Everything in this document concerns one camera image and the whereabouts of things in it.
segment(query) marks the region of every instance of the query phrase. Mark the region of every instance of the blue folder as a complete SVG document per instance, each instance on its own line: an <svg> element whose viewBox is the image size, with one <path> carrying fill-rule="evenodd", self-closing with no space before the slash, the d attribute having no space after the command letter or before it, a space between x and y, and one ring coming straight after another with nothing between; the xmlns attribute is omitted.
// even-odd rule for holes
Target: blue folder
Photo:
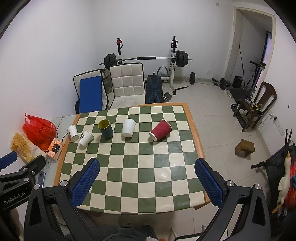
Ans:
<svg viewBox="0 0 296 241"><path fill-rule="evenodd" d="M102 76L80 80L79 112L102 110Z"/></svg>

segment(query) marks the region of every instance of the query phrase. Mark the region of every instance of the cup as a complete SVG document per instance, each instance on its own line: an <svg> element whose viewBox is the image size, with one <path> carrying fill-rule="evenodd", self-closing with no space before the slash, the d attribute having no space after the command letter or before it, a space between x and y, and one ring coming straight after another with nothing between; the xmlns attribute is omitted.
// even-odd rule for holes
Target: cup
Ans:
<svg viewBox="0 0 296 241"><path fill-rule="evenodd" d="M86 147L93 138L94 138L94 136L92 134L90 134L88 131L85 131L82 134L79 143L81 145L83 145L84 147Z"/></svg>
<svg viewBox="0 0 296 241"><path fill-rule="evenodd" d="M124 137L132 137L135 127L136 122L133 119L125 119L122 126L122 135Z"/></svg>
<svg viewBox="0 0 296 241"><path fill-rule="evenodd" d="M166 120L161 120L149 133L152 140L159 141L172 131L171 125Z"/></svg>
<svg viewBox="0 0 296 241"><path fill-rule="evenodd" d="M98 123L98 128L101 130L103 137L110 139L113 136L113 129L109 120L101 120Z"/></svg>
<svg viewBox="0 0 296 241"><path fill-rule="evenodd" d="M77 128L75 125L71 125L68 127L68 133L70 133L72 141L77 141L79 139Z"/></svg>

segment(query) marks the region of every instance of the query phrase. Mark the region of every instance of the dark brown wooden chair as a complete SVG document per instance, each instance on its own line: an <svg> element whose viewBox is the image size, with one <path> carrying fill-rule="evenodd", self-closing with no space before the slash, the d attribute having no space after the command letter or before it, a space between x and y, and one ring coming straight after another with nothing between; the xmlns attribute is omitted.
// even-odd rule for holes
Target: dark brown wooden chair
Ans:
<svg viewBox="0 0 296 241"><path fill-rule="evenodd" d="M262 95L262 97L260 98L260 100L258 102L257 99L261 93L261 90L262 90L262 87L265 86L265 91ZM270 99L271 96L274 96L274 98L272 99L272 101L269 103L269 105L267 107L264 108L264 110L262 111L262 115L261 114L258 114L255 112L255 110L248 104L246 103L245 101L242 101L236 111L236 113L233 115L234 117L236 117L236 115L239 113L239 110L240 109L243 109L243 110L247 110L248 111L248 114L250 114L250 119L247 121L247 123L245 124L245 126L243 127L242 129L242 132L245 131L246 128L249 127L249 125L254 121L254 118L257 117L257 120L255 120L255 123L253 124L252 126L252 129L254 129L254 127L257 125L257 123L259 122L259 120L262 118L262 116L264 116L264 114L269 110L269 108L272 106L272 104L276 101L276 91L274 89L274 87L267 83L267 82L262 82L260 87L259 87L259 90L258 90L258 93L254 99L254 102L259 105L261 104L263 107L264 105L266 104L266 102Z"/></svg>

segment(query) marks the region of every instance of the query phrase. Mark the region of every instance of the plastic bag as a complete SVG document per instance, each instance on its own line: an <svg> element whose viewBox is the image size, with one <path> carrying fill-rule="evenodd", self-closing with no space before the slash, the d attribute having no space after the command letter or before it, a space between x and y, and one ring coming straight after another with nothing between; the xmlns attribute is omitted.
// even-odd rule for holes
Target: plastic bag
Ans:
<svg viewBox="0 0 296 241"><path fill-rule="evenodd" d="M42 155L47 158L47 155L38 146L35 146L27 137L22 133L16 132L11 140L11 149L16 151L17 154L26 162L30 162L35 157Z"/></svg>
<svg viewBox="0 0 296 241"><path fill-rule="evenodd" d="M29 116L27 113L25 116L25 124L22 126L22 129L27 135L27 138L34 145L46 152L56 136L57 129L55 125L48 120L36 116Z"/></svg>

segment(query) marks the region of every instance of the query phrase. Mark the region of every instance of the wooden stool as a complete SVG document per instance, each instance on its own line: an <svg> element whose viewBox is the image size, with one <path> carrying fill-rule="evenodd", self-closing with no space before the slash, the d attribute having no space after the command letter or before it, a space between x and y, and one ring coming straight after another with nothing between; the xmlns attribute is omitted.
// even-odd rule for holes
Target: wooden stool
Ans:
<svg viewBox="0 0 296 241"><path fill-rule="evenodd" d="M247 157L253 152L255 152L254 143L246 141L244 139L241 139L241 142L235 147L235 154L237 156Z"/></svg>

